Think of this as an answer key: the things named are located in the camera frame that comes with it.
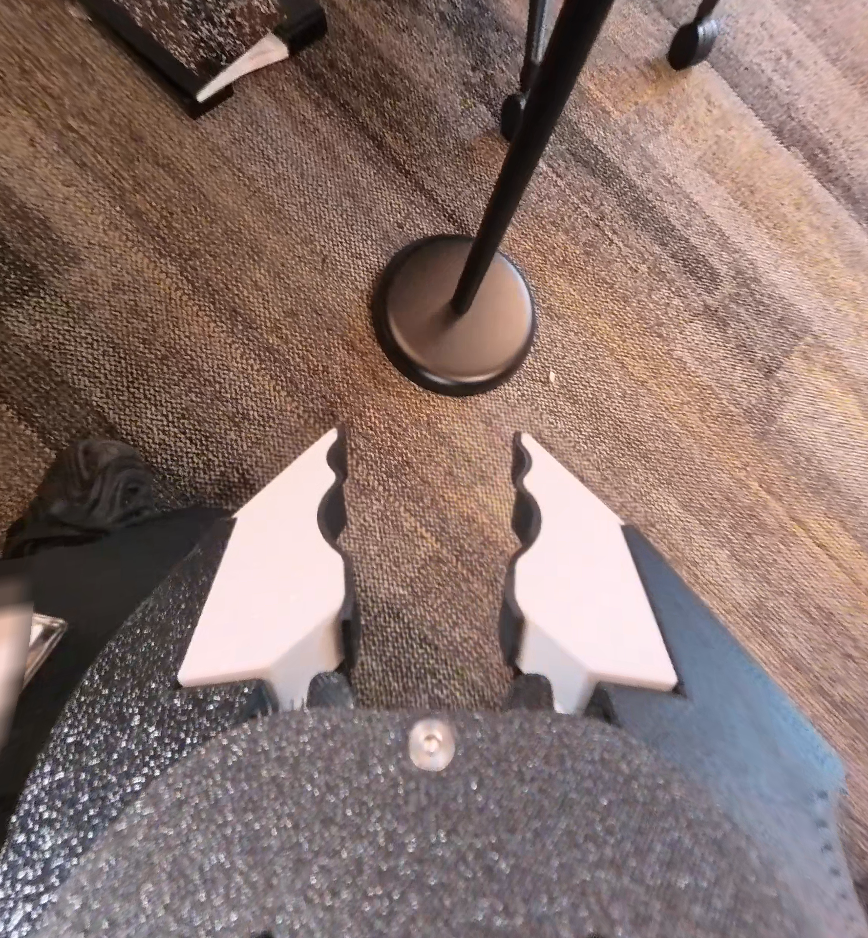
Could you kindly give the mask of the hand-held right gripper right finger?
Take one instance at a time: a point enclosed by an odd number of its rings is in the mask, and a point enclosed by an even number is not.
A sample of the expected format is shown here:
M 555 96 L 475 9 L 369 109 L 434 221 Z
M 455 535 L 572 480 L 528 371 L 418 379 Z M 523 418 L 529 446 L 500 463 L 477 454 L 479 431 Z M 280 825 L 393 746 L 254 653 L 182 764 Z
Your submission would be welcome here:
M 529 433 L 512 440 L 498 640 L 543 707 L 584 714 L 598 686 L 673 693 L 679 677 L 620 517 Z

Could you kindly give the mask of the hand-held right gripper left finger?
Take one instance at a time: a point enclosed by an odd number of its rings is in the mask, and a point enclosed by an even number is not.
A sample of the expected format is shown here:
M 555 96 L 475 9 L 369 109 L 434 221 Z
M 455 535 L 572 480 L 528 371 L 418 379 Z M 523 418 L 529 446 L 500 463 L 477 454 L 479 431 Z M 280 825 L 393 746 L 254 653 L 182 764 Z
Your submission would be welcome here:
M 182 687 L 260 681 L 280 710 L 353 667 L 360 621 L 346 527 L 346 430 L 317 439 L 232 516 L 178 673 Z

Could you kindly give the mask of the person's leg in black trousers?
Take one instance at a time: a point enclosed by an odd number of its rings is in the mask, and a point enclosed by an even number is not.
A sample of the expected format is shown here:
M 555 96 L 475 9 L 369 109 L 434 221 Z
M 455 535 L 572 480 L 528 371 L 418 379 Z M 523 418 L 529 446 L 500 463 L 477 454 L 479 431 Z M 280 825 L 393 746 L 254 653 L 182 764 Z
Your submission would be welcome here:
M 12 804 L 46 748 L 66 703 L 99 653 L 226 510 L 175 510 L 76 546 L 0 560 L 0 575 L 26 573 L 34 611 L 67 630 L 20 694 L 0 754 L 0 804 Z

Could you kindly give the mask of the large black bag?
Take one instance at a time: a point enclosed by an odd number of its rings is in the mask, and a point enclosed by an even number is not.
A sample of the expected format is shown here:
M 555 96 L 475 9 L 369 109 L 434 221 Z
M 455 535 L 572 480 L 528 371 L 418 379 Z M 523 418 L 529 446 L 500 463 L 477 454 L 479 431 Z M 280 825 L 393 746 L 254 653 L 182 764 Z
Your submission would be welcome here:
M 6 533 L 3 559 L 84 546 L 158 515 L 153 475 L 127 444 L 89 439 L 65 447 Z

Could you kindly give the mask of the black round base stand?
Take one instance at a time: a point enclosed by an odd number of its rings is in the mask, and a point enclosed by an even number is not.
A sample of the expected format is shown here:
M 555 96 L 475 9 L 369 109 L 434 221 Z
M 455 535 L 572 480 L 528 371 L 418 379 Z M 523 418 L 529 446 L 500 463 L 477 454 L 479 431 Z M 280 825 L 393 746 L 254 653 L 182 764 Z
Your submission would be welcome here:
M 393 255 L 373 292 L 382 351 L 414 384 L 441 395 L 504 384 L 533 345 L 532 291 L 500 248 L 614 2 L 562 2 L 545 39 L 547 6 L 529 2 L 519 88 L 500 115 L 509 145 L 476 235 L 411 242 Z

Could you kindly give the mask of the black speckled notebook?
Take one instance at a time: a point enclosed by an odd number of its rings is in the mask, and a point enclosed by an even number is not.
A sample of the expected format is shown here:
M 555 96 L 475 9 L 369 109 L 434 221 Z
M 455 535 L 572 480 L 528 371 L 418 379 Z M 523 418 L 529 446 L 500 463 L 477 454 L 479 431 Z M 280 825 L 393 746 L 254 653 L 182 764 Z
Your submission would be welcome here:
M 81 1 L 199 119 L 235 84 L 281 64 L 328 32 L 318 1 Z

